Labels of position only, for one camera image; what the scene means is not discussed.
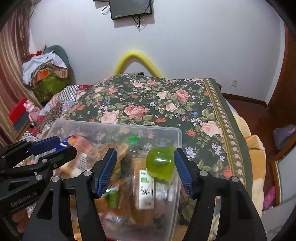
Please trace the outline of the person left hand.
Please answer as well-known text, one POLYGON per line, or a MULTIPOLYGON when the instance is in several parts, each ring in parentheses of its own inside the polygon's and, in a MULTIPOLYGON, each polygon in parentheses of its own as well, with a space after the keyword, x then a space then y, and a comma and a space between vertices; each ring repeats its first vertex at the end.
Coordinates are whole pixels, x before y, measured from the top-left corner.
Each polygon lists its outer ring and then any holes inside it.
POLYGON ((16 229, 19 233, 23 233, 29 223, 29 216, 26 209, 23 209, 12 215, 13 222, 16 223, 16 229))

